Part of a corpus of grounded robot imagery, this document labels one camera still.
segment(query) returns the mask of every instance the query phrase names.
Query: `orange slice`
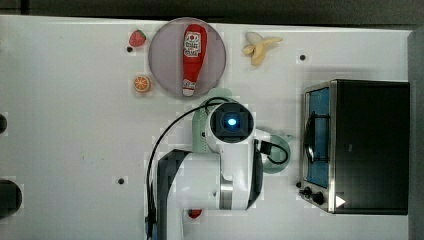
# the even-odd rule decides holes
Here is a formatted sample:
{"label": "orange slice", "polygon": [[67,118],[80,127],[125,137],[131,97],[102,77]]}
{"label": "orange slice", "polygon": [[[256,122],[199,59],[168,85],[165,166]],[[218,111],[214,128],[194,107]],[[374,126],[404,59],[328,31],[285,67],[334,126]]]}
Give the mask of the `orange slice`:
{"label": "orange slice", "polygon": [[151,87],[150,79],[146,76],[138,76],[134,80],[135,90],[139,93],[145,93],[150,90]]}

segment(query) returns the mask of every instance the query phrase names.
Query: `peeled banana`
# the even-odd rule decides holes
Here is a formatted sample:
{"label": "peeled banana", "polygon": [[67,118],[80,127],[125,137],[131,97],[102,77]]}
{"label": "peeled banana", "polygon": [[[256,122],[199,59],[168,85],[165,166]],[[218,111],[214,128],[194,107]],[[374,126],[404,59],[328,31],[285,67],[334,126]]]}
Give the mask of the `peeled banana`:
{"label": "peeled banana", "polygon": [[261,35],[255,32],[246,33],[246,39],[249,45],[243,49],[243,53],[246,55],[252,54],[251,64],[253,66],[259,66],[266,56],[267,46],[271,43],[281,42],[283,39],[279,37],[263,38]]}

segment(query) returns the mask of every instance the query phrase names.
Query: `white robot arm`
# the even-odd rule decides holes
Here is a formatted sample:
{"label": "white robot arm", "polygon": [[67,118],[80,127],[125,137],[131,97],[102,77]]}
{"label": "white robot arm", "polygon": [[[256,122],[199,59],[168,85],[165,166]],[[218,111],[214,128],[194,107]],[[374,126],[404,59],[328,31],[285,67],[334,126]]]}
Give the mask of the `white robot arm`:
{"label": "white robot arm", "polygon": [[173,150],[155,175],[159,240],[182,240],[184,209],[246,210],[262,189],[261,142],[252,113],[237,102],[215,106],[205,125],[213,153]]}

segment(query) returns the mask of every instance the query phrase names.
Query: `oven window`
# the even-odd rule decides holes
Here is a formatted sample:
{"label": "oven window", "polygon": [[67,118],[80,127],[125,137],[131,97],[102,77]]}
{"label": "oven window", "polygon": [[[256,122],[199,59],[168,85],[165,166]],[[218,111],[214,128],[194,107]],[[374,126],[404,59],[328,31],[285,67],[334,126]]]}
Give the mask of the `oven window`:
{"label": "oven window", "polygon": [[[315,113],[318,116],[330,114],[330,90],[323,88],[310,92],[309,116]],[[329,160],[329,118],[315,118],[315,144],[313,163],[308,161],[307,181],[321,187],[328,187],[328,160]]]}

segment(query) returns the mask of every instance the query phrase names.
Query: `black toaster oven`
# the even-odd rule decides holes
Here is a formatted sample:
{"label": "black toaster oven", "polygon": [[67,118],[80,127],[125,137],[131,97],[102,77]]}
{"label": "black toaster oven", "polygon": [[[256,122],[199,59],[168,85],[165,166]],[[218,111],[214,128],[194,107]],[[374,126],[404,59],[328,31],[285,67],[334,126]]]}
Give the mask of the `black toaster oven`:
{"label": "black toaster oven", "polygon": [[333,80],[303,100],[302,198],[336,214],[407,214],[409,83]]}

